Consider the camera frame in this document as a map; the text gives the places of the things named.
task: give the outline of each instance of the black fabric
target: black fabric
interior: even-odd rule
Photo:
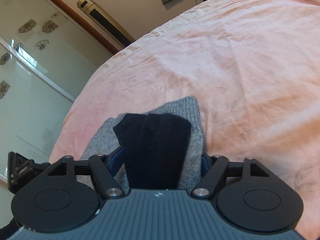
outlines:
[[[19,226],[17,225],[17,222],[13,218],[7,226],[0,229],[0,240],[8,239],[18,229],[19,229]]]
[[[126,114],[113,128],[126,149],[130,188],[178,188],[191,124],[173,114]]]

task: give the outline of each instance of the bed cover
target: bed cover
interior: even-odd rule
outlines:
[[[303,199],[320,236],[320,0],[209,0],[146,34],[90,78],[50,162],[79,159],[103,122],[194,95],[209,155],[257,158]]]

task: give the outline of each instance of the black circular housing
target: black circular housing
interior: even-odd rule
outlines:
[[[97,193],[66,176],[34,179],[19,190],[11,203],[14,218],[27,228],[55,233],[78,227],[99,208]]]
[[[303,202],[293,189],[278,181],[251,177],[227,186],[217,196],[217,208],[226,220],[253,232],[294,228]]]

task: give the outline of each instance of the gray ribbed panel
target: gray ribbed panel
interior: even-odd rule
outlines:
[[[131,190],[108,200],[100,213],[80,228],[57,234],[20,230],[14,240],[302,240],[295,231],[260,236],[233,228],[209,201],[195,200],[184,190]]]

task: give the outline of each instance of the flower decal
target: flower decal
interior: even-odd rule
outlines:
[[[36,22],[33,20],[33,19],[31,19],[31,20],[29,20],[28,22],[26,22],[24,25],[22,25],[18,30],[19,30],[19,33],[26,33],[26,32],[28,32],[28,31],[31,31],[32,30],[32,28],[34,27],[34,26],[36,26]]]
[[[55,12],[54,14],[52,14],[50,17],[52,19],[55,19],[55,18],[58,18],[60,16],[60,13],[59,12]]]
[[[42,26],[42,31],[44,33],[50,33],[53,32],[56,28],[58,28],[58,25],[56,25],[52,20],[50,20]]]
[[[16,51],[16,52],[19,52],[19,48],[22,48],[23,47],[23,44],[21,42],[17,43],[16,45],[13,46],[13,49]]]
[[[4,80],[0,83],[0,99],[4,97],[9,87],[9,84]]]
[[[50,44],[48,40],[42,40],[37,43],[36,47],[38,47],[39,50],[43,50],[47,44]]]
[[[0,58],[0,65],[4,65],[10,58],[10,53],[7,52],[6,54],[2,55]]]

